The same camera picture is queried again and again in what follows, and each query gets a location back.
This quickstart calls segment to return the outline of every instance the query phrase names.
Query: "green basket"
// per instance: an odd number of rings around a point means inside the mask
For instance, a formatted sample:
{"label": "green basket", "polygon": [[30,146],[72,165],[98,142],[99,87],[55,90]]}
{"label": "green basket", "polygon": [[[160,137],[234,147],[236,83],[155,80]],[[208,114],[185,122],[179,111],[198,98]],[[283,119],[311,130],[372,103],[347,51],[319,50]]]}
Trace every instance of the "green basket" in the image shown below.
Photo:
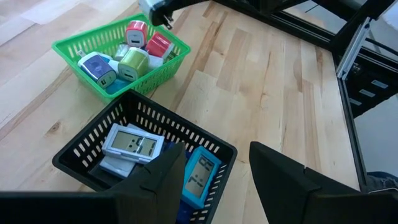
{"label": "green basket", "polygon": [[[113,94],[108,94],[104,89],[99,87],[82,69],[79,68],[77,62],[81,57],[78,55],[80,49],[84,50],[87,54],[93,51],[101,52],[114,57],[117,47],[120,43],[125,42],[124,31],[127,25],[132,20],[144,21],[148,25],[147,39],[149,40],[155,31],[160,32],[171,42],[174,43],[173,53],[176,57],[167,59],[165,63],[155,70],[144,75],[140,79],[130,83],[123,89]],[[191,48],[178,39],[168,30],[163,27],[154,27],[148,21],[145,15],[137,14],[127,17],[123,20],[112,22],[105,26],[83,32],[72,37],[56,41],[52,48],[59,54],[75,72],[76,76],[85,84],[91,87],[94,92],[105,101],[109,102],[113,98],[119,96],[125,91],[132,89],[139,93],[146,94],[153,90],[169,78],[172,78],[178,68],[180,67],[185,56],[191,51]]]}

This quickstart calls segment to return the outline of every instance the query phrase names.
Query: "wall charger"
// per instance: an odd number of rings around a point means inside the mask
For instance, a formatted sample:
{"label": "wall charger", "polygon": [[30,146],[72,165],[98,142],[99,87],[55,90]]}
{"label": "wall charger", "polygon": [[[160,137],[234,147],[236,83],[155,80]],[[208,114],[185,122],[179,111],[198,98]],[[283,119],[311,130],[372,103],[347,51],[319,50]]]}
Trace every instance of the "wall charger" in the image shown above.
{"label": "wall charger", "polygon": [[159,32],[156,32],[146,45],[148,54],[163,59],[167,59],[169,55],[173,55],[173,49],[174,44]]}
{"label": "wall charger", "polygon": [[98,52],[86,55],[80,50],[78,53],[81,56],[78,66],[101,88],[106,88],[115,81],[116,72]]}
{"label": "wall charger", "polygon": [[126,42],[131,47],[142,47],[147,40],[147,24],[143,21],[131,21],[126,28]]}
{"label": "wall charger", "polygon": [[145,50],[131,47],[119,62],[119,77],[134,82],[146,74],[148,65],[148,53]]}

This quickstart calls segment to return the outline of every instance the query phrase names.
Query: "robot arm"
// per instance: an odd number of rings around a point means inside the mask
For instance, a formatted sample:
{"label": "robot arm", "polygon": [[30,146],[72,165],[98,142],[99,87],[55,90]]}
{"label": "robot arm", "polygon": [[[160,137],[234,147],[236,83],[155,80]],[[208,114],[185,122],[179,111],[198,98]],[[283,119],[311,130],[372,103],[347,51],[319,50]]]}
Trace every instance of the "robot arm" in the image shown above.
{"label": "robot arm", "polygon": [[174,11],[204,1],[208,0],[139,0],[139,7],[154,26],[171,29]]}

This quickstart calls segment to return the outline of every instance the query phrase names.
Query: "metal frame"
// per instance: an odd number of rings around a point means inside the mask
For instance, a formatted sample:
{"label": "metal frame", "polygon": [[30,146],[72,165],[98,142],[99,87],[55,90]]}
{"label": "metal frame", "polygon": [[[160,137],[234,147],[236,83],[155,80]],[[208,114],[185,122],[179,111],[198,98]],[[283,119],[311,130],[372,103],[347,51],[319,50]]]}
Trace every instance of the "metal frame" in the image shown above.
{"label": "metal frame", "polygon": [[366,36],[369,34],[371,22],[373,20],[367,17],[365,21],[356,30],[351,42],[349,43],[340,64],[337,66],[337,78],[347,79],[349,71],[354,65],[356,56],[358,55]]}
{"label": "metal frame", "polygon": [[[368,17],[369,20],[377,19],[394,2],[394,0],[368,0],[359,10],[356,10],[344,5],[339,1],[314,0],[327,10],[348,21],[337,34],[333,34],[330,31],[322,29],[284,11],[278,11],[271,15],[267,15],[261,14],[259,10],[243,2],[235,0],[215,1],[242,12],[243,14],[251,16],[257,20],[260,20],[266,24],[269,24],[277,29],[301,38],[307,42],[329,50],[332,52],[333,59],[337,65],[341,62],[345,50],[349,46],[351,39],[358,30],[358,27],[361,24],[365,24],[366,18]],[[378,73],[383,74],[383,76],[389,77],[392,80],[397,79],[398,63],[396,61],[367,49],[366,47],[357,47],[356,52],[354,53],[356,54],[351,55],[351,61],[363,65],[363,67],[368,70],[377,71]],[[346,123],[351,141],[351,147],[353,150],[359,185],[362,192],[367,192],[368,188],[366,182],[366,169],[363,163],[361,148],[356,134],[354,117],[350,107],[346,82],[345,80],[339,78],[338,83],[341,92],[341,99],[343,101],[343,108],[345,111]]]}

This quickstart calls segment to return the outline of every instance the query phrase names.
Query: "black basket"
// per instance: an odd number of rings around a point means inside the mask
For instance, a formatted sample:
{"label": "black basket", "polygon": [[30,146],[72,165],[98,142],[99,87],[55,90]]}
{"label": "black basket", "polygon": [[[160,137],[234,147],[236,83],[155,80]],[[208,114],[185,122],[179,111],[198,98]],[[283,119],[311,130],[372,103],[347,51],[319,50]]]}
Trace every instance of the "black basket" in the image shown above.
{"label": "black basket", "polygon": [[236,148],[134,91],[126,92],[103,109],[54,156],[53,165],[95,191],[107,190],[120,182],[118,177],[97,169],[104,157],[101,147],[113,123],[131,123],[161,134],[167,141],[184,142],[190,152],[203,146],[222,161],[204,209],[195,211],[191,219],[191,223],[211,223],[235,162]]}

